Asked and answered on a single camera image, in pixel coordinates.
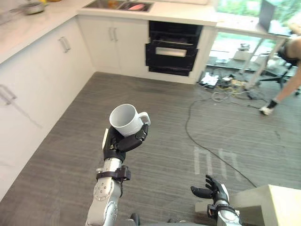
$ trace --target robotic arm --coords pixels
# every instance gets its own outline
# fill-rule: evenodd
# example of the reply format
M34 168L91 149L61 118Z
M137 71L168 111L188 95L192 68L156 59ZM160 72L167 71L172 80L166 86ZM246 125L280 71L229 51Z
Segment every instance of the robotic arm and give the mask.
M103 146L104 166L96 169L97 183L85 226L114 225L118 200L122 196L122 183L131 179L130 170L127 166L122 166L122 163L126 158L126 152L141 145L147 134L147 124L144 124L136 134L128 137L123 137L113 127L106 130Z
M242 226L239 211L229 204L229 194L224 184L220 184L214 178L206 175L206 188L191 187L192 193L204 199L213 199L213 205L208 205L209 218L217 221L217 226Z

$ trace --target gray carpet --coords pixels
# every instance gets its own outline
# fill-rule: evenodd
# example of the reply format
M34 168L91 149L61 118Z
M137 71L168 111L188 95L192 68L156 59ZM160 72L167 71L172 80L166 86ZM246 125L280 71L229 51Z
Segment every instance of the gray carpet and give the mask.
M260 90L272 98L279 85L266 82ZM151 127L144 144L127 153L125 164L132 180L124 183L118 221L138 212L144 223L177 218L212 225L206 216L194 213L200 199L192 195L190 186L204 186L206 173L224 182L231 194L252 185L185 133L189 105L210 95L198 85L96 73L0 203L0 225L84 225L95 169L103 164L104 129L109 127L110 112L123 103L148 112ZM291 96L273 115L264 117L246 107L260 107L261 100L200 101L192 108L188 130L257 186L301 189L300 103L301 97Z

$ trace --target black cable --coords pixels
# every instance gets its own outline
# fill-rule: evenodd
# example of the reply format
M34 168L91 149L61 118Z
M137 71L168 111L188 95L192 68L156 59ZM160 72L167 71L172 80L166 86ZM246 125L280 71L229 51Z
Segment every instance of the black cable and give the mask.
M122 184L123 184L123 180L120 181L120 191L121 191L120 198L123 195L123 185Z
M209 99L211 99L211 98L208 98L208 99L202 99L202 100L196 100L196 101L194 101L194 102L192 102L192 103L190 104L189 110L188 110L188 112L189 112L188 118L187 118L186 123L185 123L185 131L186 131L188 137L189 137L190 140L192 140L196 145L198 145L198 146L201 147L201 148L204 148L205 150L207 150L208 152L210 152L211 154L213 154L216 158L218 158L219 160L221 160L222 162L224 162L225 164L227 164L228 166L230 166L232 169L234 169L236 172L238 172L240 175L242 175L242 176L243 176L247 181L249 181L250 184L252 184L254 187L257 187L257 186L256 186L249 178L247 178L242 172L240 172L238 169L236 169L235 167L233 167L231 164L227 163L224 159L222 159L219 155L217 155L216 153L214 153L213 151L211 151L209 148L206 148L206 147L200 145L200 144L199 144L198 142L196 142L196 141L191 137L191 135L189 134L189 132L188 132L188 122L189 122L189 120L190 120L190 118L191 118L191 109L192 109L192 106L193 106L196 102L207 101L207 100L209 100Z
M242 107L252 107L252 108L256 108L256 109L261 109L260 107L256 107L256 106L253 106L253 105L242 105L240 103L236 103L236 102L233 102L233 101L230 101L228 103L236 104L236 105L242 106Z

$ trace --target cabinet handle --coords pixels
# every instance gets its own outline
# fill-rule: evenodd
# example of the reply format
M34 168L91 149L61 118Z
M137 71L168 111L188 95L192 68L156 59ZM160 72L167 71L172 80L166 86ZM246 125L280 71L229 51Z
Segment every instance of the cabinet handle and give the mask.
M115 41L118 41L118 39L117 39L117 35L116 35L116 27L114 27L114 39L115 39Z
M60 43L61 43L61 45L62 45L62 47L63 47L63 49L64 49L64 53L68 52L68 48L66 47L66 44L65 44L65 42L64 42L64 40L63 40L63 37L61 37L61 38L59 39L59 41L60 41Z
M67 46L67 51L69 51L71 49L71 46L70 46L70 44L68 42L68 39L66 39L66 37L62 37L62 38L63 38L63 40L64 40L64 42L65 42L65 44Z
M7 98L5 94L3 94L0 90L0 97L6 102L6 105L11 104L11 100L16 99L16 95L10 91L5 85L0 84L0 89L4 90L7 94L11 96L11 98Z
M113 37L112 37L112 27L109 27L109 37L110 37L110 40L113 41Z
M0 92L0 97L1 97L2 100L4 100L5 105L10 105L11 104L10 100L7 99L6 96L4 94L2 94L1 92Z

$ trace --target black oven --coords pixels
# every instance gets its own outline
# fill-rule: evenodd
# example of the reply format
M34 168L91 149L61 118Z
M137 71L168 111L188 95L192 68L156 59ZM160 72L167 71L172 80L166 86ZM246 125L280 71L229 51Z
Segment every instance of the black oven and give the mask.
M150 21L146 65L150 72L189 76L202 26Z

